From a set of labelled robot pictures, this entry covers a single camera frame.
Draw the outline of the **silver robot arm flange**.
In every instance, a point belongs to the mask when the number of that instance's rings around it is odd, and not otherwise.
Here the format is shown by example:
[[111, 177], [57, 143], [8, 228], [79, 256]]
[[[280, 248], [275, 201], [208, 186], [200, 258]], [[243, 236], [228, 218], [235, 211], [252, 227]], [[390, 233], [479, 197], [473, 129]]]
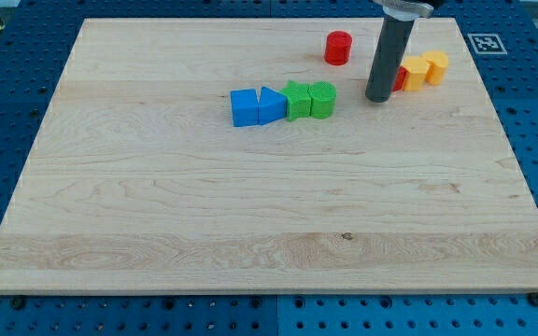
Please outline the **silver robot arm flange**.
[[386, 15], [398, 21], [429, 18], [434, 12], [434, 6], [426, 2], [407, 0], [374, 0], [374, 2], [383, 7]]

